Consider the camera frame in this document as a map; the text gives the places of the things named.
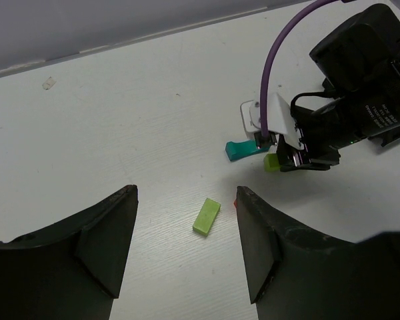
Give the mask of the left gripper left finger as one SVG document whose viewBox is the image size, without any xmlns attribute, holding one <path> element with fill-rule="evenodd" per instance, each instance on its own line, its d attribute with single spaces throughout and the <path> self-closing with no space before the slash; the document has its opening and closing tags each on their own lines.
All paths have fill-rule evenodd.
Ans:
<svg viewBox="0 0 400 320">
<path fill-rule="evenodd" d="M 108 319 L 138 208 L 124 186 L 50 226 L 0 241 L 0 319 Z"/>
</svg>

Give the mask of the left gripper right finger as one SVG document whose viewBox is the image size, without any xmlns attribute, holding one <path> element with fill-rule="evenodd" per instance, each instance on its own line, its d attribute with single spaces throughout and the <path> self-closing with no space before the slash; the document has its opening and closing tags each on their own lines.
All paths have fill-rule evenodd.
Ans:
<svg viewBox="0 0 400 320">
<path fill-rule="evenodd" d="M 260 319 L 400 319 L 400 232 L 350 243 L 240 186 L 237 222 Z"/>
</svg>

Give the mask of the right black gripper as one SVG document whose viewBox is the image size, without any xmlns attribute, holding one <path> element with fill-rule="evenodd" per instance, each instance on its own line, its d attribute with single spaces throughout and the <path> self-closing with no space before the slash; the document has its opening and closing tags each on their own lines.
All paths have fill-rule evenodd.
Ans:
<svg viewBox="0 0 400 320">
<path fill-rule="evenodd" d="M 316 111 L 292 100 L 290 114 L 304 149 L 295 150 L 286 139 L 278 143 L 282 172 L 326 171 L 339 164 L 344 147 L 364 139 L 380 139 L 382 146 L 400 139 L 400 59 L 378 64 L 360 90 L 336 94 L 318 92 L 318 97 L 334 100 Z"/>
</svg>

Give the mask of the small green cube block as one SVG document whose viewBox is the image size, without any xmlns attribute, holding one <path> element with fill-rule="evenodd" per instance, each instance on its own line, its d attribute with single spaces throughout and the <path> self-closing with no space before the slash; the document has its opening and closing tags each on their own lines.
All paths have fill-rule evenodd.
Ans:
<svg viewBox="0 0 400 320">
<path fill-rule="evenodd" d="M 279 164 L 278 156 L 276 153 L 268 153 L 263 160 L 265 172 L 275 172 L 279 171 L 281 166 Z"/>
</svg>

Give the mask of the teal arch block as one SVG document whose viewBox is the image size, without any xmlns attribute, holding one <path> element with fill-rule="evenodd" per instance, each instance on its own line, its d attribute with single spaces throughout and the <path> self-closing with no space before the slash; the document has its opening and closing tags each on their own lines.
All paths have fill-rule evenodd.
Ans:
<svg viewBox="0 0 400 320">
<path fill-rule="evenodd" d="M 266 153 L 267 148 L 259 148 L 255 141 L 247 140 L 243 142 L 229 141 L 225 146 L 225 153 L 230 162 L 235 162 L 252 155 Z"/>
</svg>

